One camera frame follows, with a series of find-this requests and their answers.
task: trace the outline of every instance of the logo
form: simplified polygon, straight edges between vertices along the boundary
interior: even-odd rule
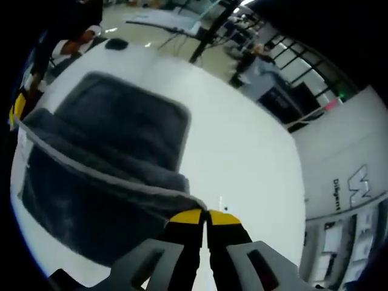
[[[335,210],[339,211],[341,210],[341,204],[340,204],[340,181],[339,179],[336,179],[333,181],[334,183],[334,193],[333,196],[335,198]]]
[[[370,186],[367,179],[368,171],[366,165],[363,165],[357,172],[348,180],[349,190],[352,193],[350,196],[350,206],[359,204],[360,200],[367,197],[370,198]]]

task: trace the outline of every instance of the white wall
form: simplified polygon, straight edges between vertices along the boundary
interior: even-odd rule
[[[341,210],[354,194],[348,181],[367,167],[370,194],[388,190],[388,111],[373,88],[368,87],[341,106],[293,134],[299,151],[306,190],[306,218],[337,213],[333,181],[339,180]]]

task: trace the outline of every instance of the black mouse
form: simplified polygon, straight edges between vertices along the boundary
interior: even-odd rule
[[[128,46],[128,42],[121,38],[109,39],[105,45],[107,50],[124,50]]]

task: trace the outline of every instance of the white table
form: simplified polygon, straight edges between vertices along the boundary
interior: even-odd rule
[[[115,75],[185,105],[192,121],[180,172],[190,180],[190,193],[210,209],[228,207],[254,241],[266,242],[299,265],[304,187],[298,153],[288,132],[251,100],[203,69],[140,45],[129,44],[120,52],[104,46],[96,46],[65,70],[47,88],[38,107],[54,112],[90,71]],[[27,155],[29,147],[28,143],[24,147]],[[22,186],[24,167],[18,144],[12,204],[43,271],[49,275],[61,267],[87,286],[105,278],[108,268],[73,253],[27,213],[15,194]]]
[[[122,20],[128,24],[150,25],[172,31],[182,31],[184,34],[191,37],[195,37],[201,27],[199,17],[192,18],[164,10],[144,8],[140,11],[123,14]]]

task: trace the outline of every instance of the black metal pole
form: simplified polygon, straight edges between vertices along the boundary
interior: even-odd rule
[[[196,60],[201,56],[202,52],[206,48],[206,45],[211,42],[214,34],[219,30],[219,28],[227,21],[228,17],[233,13],[234,9],[236,9],[241,0],[233,0],[230,5],[225,8],[225,10],[221,13],[221,15],[214,20],[213,25],[209,28],[209,30],[202,37],[201,43],[195,49],[192,57],[189,62],[194,64]]]

